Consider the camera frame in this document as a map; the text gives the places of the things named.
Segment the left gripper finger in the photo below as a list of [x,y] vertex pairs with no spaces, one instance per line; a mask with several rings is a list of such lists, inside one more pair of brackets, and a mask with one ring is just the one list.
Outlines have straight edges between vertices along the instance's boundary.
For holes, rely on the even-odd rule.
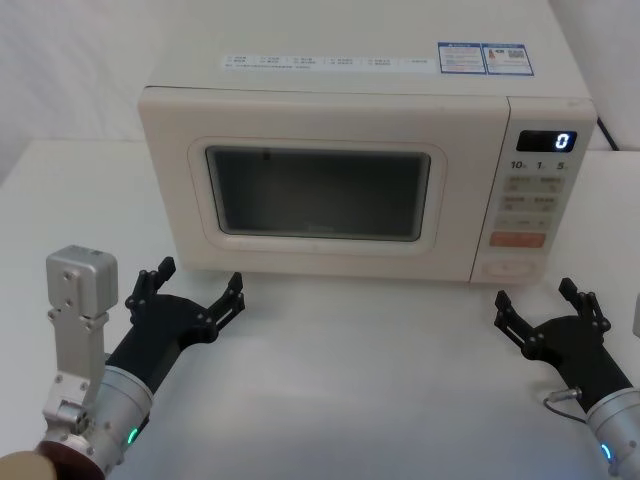
[[130,322],[135,325],[146,306],[153,300],[159,289],[176,272],[174,258],[165,257],[155,270],[140,270],[132,293],[125,300],[130,313]]
[[234,272],[221,297],[197,314],[197,342],[210,344],[245,309],[243,277]]

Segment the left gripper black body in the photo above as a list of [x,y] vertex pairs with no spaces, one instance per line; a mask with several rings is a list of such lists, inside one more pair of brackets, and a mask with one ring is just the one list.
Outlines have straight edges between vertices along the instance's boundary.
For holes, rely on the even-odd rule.
[[195,302],[156,295],[132,311],[132,326],[106,364],[140,380],[155,393],[188,347],[217,339],[215,321]]

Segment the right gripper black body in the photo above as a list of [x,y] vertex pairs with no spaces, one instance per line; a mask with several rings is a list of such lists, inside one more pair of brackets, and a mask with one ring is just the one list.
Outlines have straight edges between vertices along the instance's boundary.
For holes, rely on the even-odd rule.
[[554,367],[568,388],[581,392],[578,403],[589,411],[632,383],[604,347],[601,329],[578,316],[554,318],[527,335],[523,356]]

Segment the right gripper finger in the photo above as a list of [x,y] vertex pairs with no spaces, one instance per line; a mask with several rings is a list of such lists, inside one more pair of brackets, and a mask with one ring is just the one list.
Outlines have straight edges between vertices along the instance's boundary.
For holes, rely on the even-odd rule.
[[586,321],[599,334],[611,329],[610,321],[604,316],[594,292],[579,291],[569,277],[564,277],[559,285],[559,293],[576,310],[578,317]]
[[541,347],[538,332],[517,313],[504,290],[497,293],[494,304],[497,309],[494,325],[520,349],[525,358],[537,358]]

